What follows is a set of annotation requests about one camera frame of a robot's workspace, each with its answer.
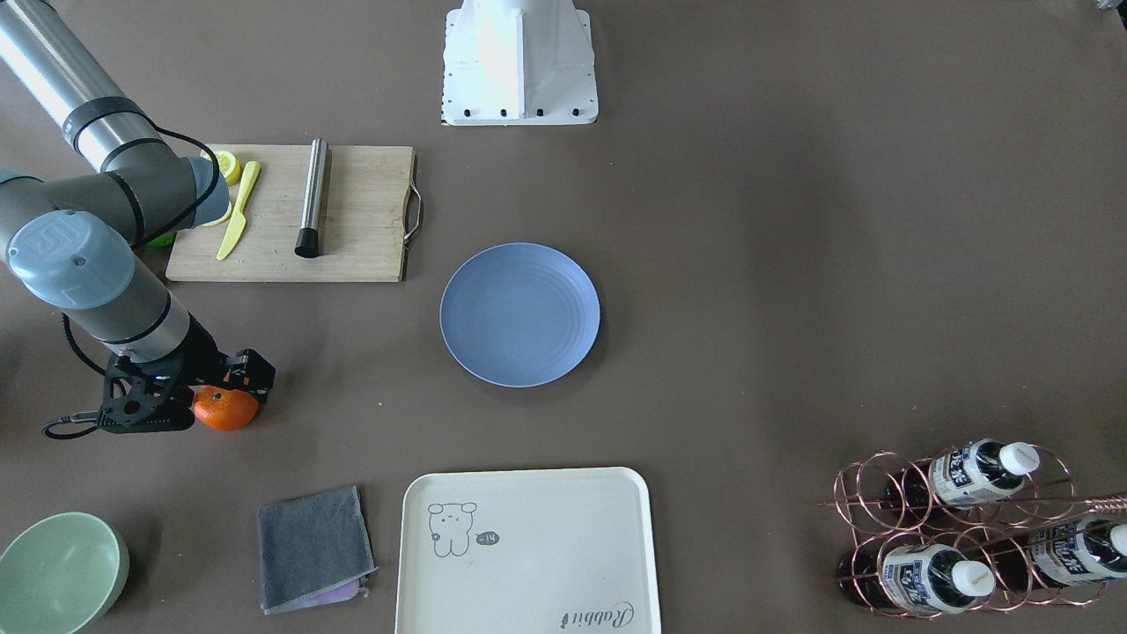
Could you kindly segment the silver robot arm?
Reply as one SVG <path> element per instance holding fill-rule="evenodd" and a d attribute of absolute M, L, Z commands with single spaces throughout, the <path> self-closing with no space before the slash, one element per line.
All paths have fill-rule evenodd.
<path fill-rule="evenodd" d="M 46 1 L 5 1 L 3 61 L 94 175 L 42 181 L 3 171 L 3 262 L 59 309 L 64 334 L 81 328 L 108 349 L 100 405 L 45 425 L 52 439 L 96 431 L 184 431 L 197 389 L 269 398 L 276 370 L 257 350 L 222 352 L 208 329 L 151 273 L 137 248 L 202 227 L 228 209 L 218 157 L 178 157 L 172 132 L 150 119 Z"/>

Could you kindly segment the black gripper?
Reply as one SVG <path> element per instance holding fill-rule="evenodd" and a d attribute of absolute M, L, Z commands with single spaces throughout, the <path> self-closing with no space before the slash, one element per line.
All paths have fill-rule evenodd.
<path fill-rule="evenodd" d="M 228 356 L 208 330 L 189 322 L 180 343 L 144 360 L 141 343 L 113 354 L 105 374 L 97 429 L 110 434 L 185 431 L 194 425 L 189 387 L 231 390 L 231 407 L 261 407 L 276 381 L 275 367 L 254 349 Z"/>

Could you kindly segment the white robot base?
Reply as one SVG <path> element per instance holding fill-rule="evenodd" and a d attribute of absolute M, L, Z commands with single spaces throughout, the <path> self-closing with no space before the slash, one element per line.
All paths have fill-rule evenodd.
<path fill-rule="evenodd" d="M 443 62 L 447 126 L 597 120 L 592 21 L 571 1 L 463 1 L 446 14 Z"/>

